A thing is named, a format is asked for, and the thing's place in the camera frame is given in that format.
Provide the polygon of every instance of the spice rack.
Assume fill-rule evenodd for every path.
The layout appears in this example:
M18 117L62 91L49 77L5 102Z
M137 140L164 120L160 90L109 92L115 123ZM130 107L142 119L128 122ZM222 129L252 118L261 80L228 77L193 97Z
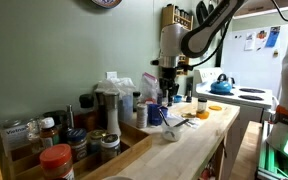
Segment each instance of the spice rack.
M103 179L116 175L152 147L152 137L149 134L123 122L119 122L119 126L122 131L121 154L106 163L101 161L99 152L88 155L74 163L75 179ZM4 179L42 180L39 155L32 154L30 146L9 152L9 158L3 157L3 162L8 163L3 166Z
M174 5L167 5L162 11L162 29L170 24L180 23L183 27L189 31L193 27L193 16L179 9ZM180 55L178 64L189 64L190 59L185 55ZM177 75L187 75L187 71L183 69L177 70Z

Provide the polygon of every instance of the floor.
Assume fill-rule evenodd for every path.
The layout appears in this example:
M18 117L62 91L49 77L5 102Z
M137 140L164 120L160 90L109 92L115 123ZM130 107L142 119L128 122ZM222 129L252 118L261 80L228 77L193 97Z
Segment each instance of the floor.
M261 135L261 124L250 122L237 155L230 180L254 180L259 156L259 135Z

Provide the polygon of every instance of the white refrigerator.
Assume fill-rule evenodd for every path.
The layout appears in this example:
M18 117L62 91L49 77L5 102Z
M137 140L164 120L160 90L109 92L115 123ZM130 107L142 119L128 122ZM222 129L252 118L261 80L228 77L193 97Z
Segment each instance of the white refrigerator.
M221 68L236 85L271 89L279 97L282 60L288 52L288 24L227 33Z

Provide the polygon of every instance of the red spice jar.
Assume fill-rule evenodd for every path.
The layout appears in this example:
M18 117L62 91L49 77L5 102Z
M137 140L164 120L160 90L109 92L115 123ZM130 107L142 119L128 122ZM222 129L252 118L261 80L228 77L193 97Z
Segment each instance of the red spice jar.
M40 165L45 179L74 179L71 147L58 144L40 154Z

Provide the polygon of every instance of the cabinet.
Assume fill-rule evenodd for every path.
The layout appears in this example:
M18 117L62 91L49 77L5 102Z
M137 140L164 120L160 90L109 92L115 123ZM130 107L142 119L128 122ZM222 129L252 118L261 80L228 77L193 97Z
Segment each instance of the cabinet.
M167 5L167 7L163 8L162 13L162 29L167 25L180 23L184 26L185 29L192 30L193 16L191 16L184 10L179 9L177 6ZM180 55L180 60L178 64L189 64L189 61L189 58L182 54ZM187 75L187 71L184 71L183 69L178 69L177 75Z

